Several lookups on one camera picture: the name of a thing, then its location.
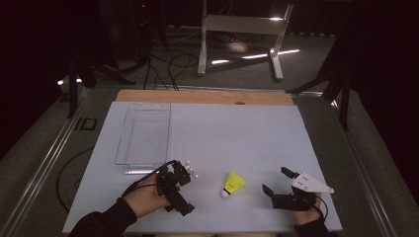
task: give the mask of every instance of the white table surface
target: white table surface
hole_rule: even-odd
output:
[[[129,104],[112,103],[64,233],[70,232],[84,215],[107,210],[132,182],[142,177],[125,175],[125,166],[115,164]],[[273,209],[262,184],[276,194],[289,194],[293,180],[281,173],[281,167],[306,172],[325,182],[298,108],[211,104],[171,104],[171,108],[167,160],[190,161],[199,175],[181,188],[181,195],[196,209],[186,216],[159,209],[139,219],[126,232],[293,231],[291,212]],[[229,171],[238,173],[247,184],[231,197],[222,198],[220,191]],[[322,197],[329,209],[326,226],[331,231],[342,229],[331,196]]]

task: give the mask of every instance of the dark sleeve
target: dark sleeve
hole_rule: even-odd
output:
[[[92,212],[81,218],[69,236],[122,236],[124,231],[135,222],[135,213],[125,200],[118,198],[117,203],[107,211]]]
[[[317,220],[308,222],[303,225],[296,225],[295,231],[299,237],[327,237],[330,236],[329,231],[324,225],[324,219],[318,218]]]

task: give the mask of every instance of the human hand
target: human hand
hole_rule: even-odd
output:
[[[317,196],[317,198],[315,199],[315,206],[317,208],[320,208],[320,204],[321,204],[321,199],[320,196],[321,194],[315,194]],[[304,211],[296,211],[293,210],[293,217],[295,218],[295,224],[296,225],[303,225],[306,224],[308,222],[314,221],[318,218],[320,218],[320,213],[318,212],[318,210],[316,210],[315,208],[310,208],[309,210],[304,210]]]
[[[124,200],[137,218],[154,212],[161,207],[170,205],[166,197],[161,197],[157,194],[156,177],[156,174],[150,176],[140,183],[136,190],[124,197]]]

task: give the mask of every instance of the metal frame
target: metal frame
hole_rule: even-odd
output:
[[[284,78],[281,69],[278,52],[287,29],[293,5],[287,6],[283,19],[271,20],[269,18],[237,17],[225,15],[208,15],[207,0],[203,0],[203,21],[200,59],[198,64],[198,75],[204,76],[207,68],[207,31],[253,33],[264,35],[276,35],[277,40],[270,49],[270,56],[275,72],[275,79],[281,81]]]

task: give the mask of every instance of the badminton shuttlecock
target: badminton shuttlecock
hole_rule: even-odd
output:
[[[244,185],[246,185],[246,181],[243,180],[237,173],[234,171],[231,171],[230,174],[228,174],[227,182],[225,182],[225,187],[221,191],[221,196],[223,198],[228,198],[232,193],[242,188]]]

